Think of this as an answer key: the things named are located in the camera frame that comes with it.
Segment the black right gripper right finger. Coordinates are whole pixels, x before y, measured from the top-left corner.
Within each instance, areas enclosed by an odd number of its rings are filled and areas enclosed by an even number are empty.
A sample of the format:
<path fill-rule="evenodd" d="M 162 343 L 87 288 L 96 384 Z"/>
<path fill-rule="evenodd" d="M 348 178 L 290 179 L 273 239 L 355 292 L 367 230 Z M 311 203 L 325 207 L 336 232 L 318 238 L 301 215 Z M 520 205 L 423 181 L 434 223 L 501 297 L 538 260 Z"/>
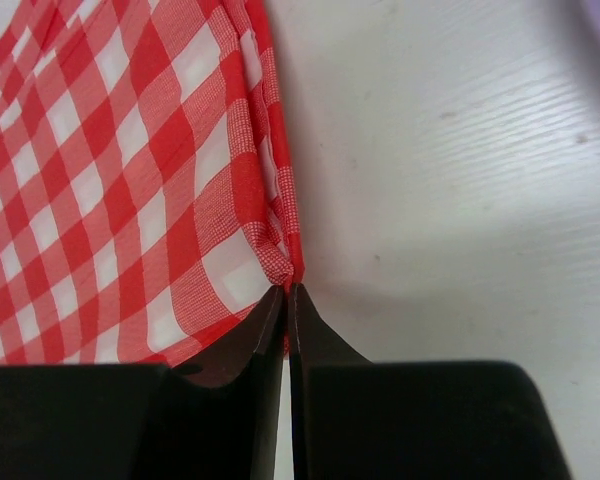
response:
<path fill-rule="evenodd" d="M 567 479 L 530 376 L 505 361 L 374 363 L 288 300 L 298 479 Z"/>

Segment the red white checkered cloth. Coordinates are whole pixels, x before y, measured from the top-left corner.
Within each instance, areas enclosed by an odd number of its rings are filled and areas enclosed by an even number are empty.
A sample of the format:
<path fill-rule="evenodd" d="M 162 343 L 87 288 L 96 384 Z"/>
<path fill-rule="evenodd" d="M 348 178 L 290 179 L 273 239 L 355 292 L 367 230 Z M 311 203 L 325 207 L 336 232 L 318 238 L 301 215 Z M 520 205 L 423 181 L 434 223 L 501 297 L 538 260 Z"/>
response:
<path fill-rule="evenodd" d="M 304 272 L 260 1 L 23 1 L 0 38 L 0 364 L 179 364 Z"/>

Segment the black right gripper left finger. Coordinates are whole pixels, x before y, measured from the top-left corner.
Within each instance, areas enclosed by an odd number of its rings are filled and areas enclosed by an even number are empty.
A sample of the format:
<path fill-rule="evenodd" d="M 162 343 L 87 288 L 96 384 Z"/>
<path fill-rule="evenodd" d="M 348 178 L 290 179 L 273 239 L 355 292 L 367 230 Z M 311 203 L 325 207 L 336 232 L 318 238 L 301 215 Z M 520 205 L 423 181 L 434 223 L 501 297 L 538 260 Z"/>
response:
<path fill-rule="evenodd" d="M 0 479 L 270 479 L 285 294 L 197 355 L 0 366 Z"/>

